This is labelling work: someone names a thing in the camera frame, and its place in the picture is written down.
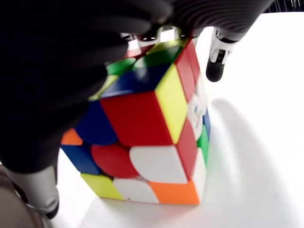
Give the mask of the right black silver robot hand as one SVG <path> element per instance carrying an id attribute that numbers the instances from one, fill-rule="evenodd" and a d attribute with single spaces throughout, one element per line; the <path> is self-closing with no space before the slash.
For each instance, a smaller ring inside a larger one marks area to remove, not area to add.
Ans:
<path id="1" fill-rule="evenodd" d="M 190 36 L 215 26 L 239 41 L 269 0 L 3 0 L 0 3 L 0 161 L 25 207 L 59 207 L 57 158 L 65 131 L 105 82 L 105 64 L 165 25 Z"/>

